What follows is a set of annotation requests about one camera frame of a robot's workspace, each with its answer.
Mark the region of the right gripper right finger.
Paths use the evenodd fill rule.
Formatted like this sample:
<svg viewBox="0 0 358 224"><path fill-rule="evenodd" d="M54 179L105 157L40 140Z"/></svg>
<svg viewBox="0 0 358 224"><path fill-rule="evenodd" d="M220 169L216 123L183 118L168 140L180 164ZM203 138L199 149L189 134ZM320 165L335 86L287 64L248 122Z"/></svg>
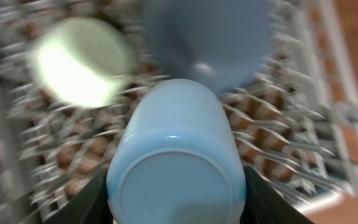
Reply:
<svg viewBox="0 0 358 224"><path fill-rule="evenodd" d="M246 177L246 204L240 224L313 224L287 203L251 167L243 167Z"/></svg>

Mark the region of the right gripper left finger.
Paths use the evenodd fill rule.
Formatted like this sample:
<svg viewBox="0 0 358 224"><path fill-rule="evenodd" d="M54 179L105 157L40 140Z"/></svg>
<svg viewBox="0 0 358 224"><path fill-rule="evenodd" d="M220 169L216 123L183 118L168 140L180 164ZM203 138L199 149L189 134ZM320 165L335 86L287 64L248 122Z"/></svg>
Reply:
<svg viewBox="0 0 358 224"><path fill-rule="evenodd" d="M80 192L45 224L113 224L106 190L107 170L96 174Z"/></svg>

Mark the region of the light blue cup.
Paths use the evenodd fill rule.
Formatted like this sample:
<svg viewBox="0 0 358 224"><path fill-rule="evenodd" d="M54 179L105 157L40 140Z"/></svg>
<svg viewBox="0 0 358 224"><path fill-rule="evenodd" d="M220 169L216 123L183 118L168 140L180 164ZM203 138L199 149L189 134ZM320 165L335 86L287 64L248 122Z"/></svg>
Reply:
<svg viewBox="0 0 358 224"><path fill-rule="evenodd" d="M154 86L130 119L108 170L121 224L234 224L246 178L216 95L185 79Z"/></svg>

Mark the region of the mint green bowl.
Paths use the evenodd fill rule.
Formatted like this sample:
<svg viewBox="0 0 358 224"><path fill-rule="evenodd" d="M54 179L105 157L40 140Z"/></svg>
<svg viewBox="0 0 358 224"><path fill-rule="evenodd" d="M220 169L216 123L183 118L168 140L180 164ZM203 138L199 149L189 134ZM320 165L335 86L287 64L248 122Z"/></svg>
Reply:
<svg viewBox="0 0 358 224"><path fill-rule="evenodd" d="M28 48L33 81L57 100L82 108L113 104L132 80L134 52L115 27L91 17L51 26Z"/></svg>

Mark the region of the blue plate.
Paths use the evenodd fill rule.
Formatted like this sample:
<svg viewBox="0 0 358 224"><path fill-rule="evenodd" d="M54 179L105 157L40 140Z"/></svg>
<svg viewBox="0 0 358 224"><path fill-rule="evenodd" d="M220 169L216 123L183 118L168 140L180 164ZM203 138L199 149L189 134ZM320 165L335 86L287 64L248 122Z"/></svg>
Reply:
<svg viewBox="0 0 358 224"><path fill-rule="evenodd" d="M215 94L256 79L272 50L268 0L145 0L146 36L172 78L193 80Z"/></svg>

